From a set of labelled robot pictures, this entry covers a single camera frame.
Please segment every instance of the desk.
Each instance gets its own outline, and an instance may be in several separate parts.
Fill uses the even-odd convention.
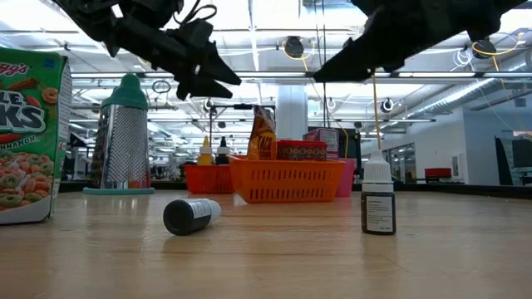
[[[48,223],[0,227],[2,299],[530,298],[532,201],[397,193],[394,237],[362,234],[360,194],[245,205],[188,237],[161,215],[186,192],[60,194]]]

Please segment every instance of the red can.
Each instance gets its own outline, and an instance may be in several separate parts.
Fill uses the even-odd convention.
[[[325,161],[327,144],[322,141],[279,140],[277,159],[293,161]]]

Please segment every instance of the snack bag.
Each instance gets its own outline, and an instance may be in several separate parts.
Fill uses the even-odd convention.
[[[255,105],[254,114],[255,119],[248,145],[248,159],[275,159],[277,143],[272,112]]]

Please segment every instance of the column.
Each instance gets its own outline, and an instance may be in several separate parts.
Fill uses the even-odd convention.
[[[308,108],[305,85],[279,86],[276,103],[278,140],[301,140],[308,132]]]

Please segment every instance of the orange basket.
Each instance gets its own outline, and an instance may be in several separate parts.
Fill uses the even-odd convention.
[[[229,156],[234,190],[247,203],[330,202],[345,162],[247,160]]]
[[[234,192],[228,165],[188,165],[185,173],[187,189],[193,194]]]

